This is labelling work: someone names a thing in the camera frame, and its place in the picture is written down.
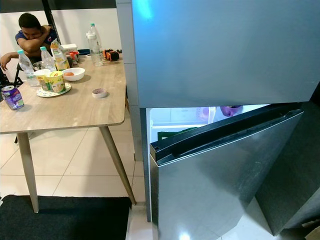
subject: white bowl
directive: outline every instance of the white bowl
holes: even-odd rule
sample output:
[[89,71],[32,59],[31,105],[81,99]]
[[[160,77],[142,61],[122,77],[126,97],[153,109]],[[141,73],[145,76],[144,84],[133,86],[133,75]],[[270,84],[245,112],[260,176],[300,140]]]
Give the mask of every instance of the white bowl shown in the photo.
[[[68,68],[66,70],[63,70],[63,79],[67,80],[67,81],[78,81],[80,79],[82,79],[85,75],[85,69],[81,68],[81,67],[74,67],[74,68]],[[74,76],[65,76],[65,73],[73,73]]]

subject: dining table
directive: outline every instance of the dining table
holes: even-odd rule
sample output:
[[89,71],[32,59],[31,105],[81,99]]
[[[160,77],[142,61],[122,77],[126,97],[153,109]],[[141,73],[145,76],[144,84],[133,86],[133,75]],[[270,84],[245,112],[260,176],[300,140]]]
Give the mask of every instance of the dining table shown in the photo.
[[[40,97],[28,83],[22,84],[24,106],[11,110],[6,102],[0,102],[0,134],[17,134],[24,175],[33,211],[39,212],[38,194],[28,133],[77,128],[98,127],[105,144],[133,205],[136,200],[110,133],[109,126],[120,125],[125,120],[126,77],[123,60],[104,61],[94,66],[90,56],[80,56],[75,67],[85,69],[78,81],[65,81],[71,89],[61,95]],[[107,96],[95,98],[93,90],[105,89]]]

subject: stainless steel door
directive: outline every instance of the stainless steel door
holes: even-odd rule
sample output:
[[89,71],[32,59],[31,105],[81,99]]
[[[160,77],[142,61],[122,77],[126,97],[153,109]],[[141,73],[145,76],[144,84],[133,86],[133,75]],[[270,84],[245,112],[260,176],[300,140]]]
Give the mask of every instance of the stainless steel door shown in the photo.
[[213,240],[235,227],[301,114],[271,105],[152,143],[153,240]]
[[320,1],[133,0],[140,108],[308,101]]

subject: man's arm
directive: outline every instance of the man's arm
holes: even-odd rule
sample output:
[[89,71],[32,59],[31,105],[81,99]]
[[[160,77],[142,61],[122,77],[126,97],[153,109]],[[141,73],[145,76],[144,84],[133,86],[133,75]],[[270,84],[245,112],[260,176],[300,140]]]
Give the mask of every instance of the man's arm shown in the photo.
[[39,50],[42,46],[48,35],[50,34],[51,27],[48,25],[42,26],[43,34],[35,39],[26,40],[24,38],[18,38],[16,41],[19,44],[20,48],[25,50],[27,53],[33,53]]
[[[50,46],[46,43],[43,43],[41,46],[44,46],[46,47],[47,49],[50,49]],[[31,58],[31,57],[41,57],[41,50],[40,48],[38,48],[37,51],[34,51],[34,52],[27,52],[27,51],[24,51],[25,55],[28,57],[28,58]],[[1,68],[6,71],[8,70],[7,69],[7,64],[10,62],[11,59],[18,59],[19,58],[19,54],[16,52],[16,51],[13,51],[13,52],[8,52],[6,53],[5,55],[3,55],[0,59],[0,64],[1,64]]]

